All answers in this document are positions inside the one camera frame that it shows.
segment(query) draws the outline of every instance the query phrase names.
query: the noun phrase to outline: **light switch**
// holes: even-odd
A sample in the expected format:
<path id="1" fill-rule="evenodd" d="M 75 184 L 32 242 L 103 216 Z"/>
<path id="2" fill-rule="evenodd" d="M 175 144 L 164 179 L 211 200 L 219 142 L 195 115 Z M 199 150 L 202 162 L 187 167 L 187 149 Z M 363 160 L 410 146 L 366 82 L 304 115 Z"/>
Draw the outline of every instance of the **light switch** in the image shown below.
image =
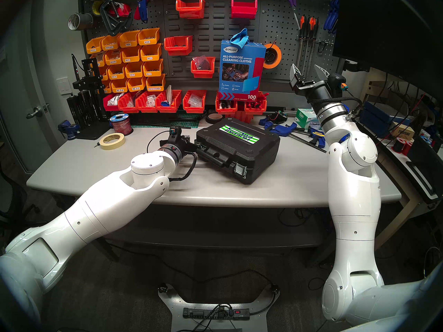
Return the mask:
<path id="1" fill-rule="evenodd" d="M 57 80 L 57 86 L 58 86 L 58 91 L 60 92 L 61 95 L 72 93 L 68 77 L 59 78 Z"/>

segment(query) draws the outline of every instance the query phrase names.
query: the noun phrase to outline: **gray table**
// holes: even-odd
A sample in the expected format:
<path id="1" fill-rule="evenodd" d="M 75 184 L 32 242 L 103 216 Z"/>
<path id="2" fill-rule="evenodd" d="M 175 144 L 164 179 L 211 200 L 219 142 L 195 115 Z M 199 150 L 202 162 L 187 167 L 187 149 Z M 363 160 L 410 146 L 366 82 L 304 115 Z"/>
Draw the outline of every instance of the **gray table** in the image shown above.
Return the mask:
<path id="1" fill-rule="evenodd" d="M 199 128 L 205 126 L 208 126 L 205 121 L 200 122 Z M 146 152 L 149 140 L 163 130 L 167 128 L 134 128 L 134 132 L 126 137 L 125 144 L 115 150 L 94 147 L 97 144 L 95 140 L 67 141 L 37 169 L 27 185 L 37 190 L 79 197 L 92 184 L 111 172 L 127 168 L 131 159 Z M 197 129 L 183 132 L 194 141 Z M 151 143 L 149 151 L 158 149 L 159 140 L 167 138 L 167 133 L 158 136 Z M 327 155 L 295 139 L 280 139 L 275 162 L 253 184 L 245 186 L 199 159 L 189 178 L 172 182 L 169 190 L 154 203 L 255 208 L 327 207 Z M 183 176 L 192 159 L 191 156 L 185 157 L 174 177 Z M 378 165 L 376 171 L 380 177 L 381 201 L 399 201 L 400 191 Z"/>

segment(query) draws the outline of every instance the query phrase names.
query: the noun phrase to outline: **door handle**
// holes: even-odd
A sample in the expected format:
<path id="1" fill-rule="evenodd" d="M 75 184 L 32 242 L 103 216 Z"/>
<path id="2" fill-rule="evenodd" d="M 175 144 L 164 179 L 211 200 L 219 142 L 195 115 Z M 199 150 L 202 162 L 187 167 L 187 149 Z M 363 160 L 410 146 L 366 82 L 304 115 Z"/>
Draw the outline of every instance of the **door handle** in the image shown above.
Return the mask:
<path id="1" fill-rule="evenodd" d="M 32 119 L 34 116 L 42 116 L 42 110 L 40 107 L 34 107 L 34 111 L 26 115 L 26 119 Z"/>

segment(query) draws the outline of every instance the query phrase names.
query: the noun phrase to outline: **blue microfiber cloth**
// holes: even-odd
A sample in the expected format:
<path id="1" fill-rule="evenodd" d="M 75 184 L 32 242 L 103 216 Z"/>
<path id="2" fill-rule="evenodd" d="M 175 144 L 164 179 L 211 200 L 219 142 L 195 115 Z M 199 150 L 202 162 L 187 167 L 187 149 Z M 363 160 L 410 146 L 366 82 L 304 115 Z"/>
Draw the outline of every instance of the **blue microfiber cloth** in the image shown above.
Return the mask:
<path id="1" fill-rule="evenodd" d="M 249 43 L 248 30 L 246 28 L 243 28 L 240 33 L 235 34 L 231 38 L 230 42 L 232 44 L 238 45 L 242 49 L 246 43 Z"/>

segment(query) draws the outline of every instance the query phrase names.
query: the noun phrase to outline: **masking tape roll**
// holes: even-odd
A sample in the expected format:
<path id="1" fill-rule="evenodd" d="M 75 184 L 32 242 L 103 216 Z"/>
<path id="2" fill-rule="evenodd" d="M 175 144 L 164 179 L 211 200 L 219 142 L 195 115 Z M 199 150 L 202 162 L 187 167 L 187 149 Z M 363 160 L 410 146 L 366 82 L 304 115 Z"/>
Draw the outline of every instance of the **masking tape roll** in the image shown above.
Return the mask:
<path id="1" fill-rule="evenodd" d="M 103 150 L 113 150 L 124 144 L 124 135 L 122 133 L 111 133 L 100 139 L 100 147 Z"/>

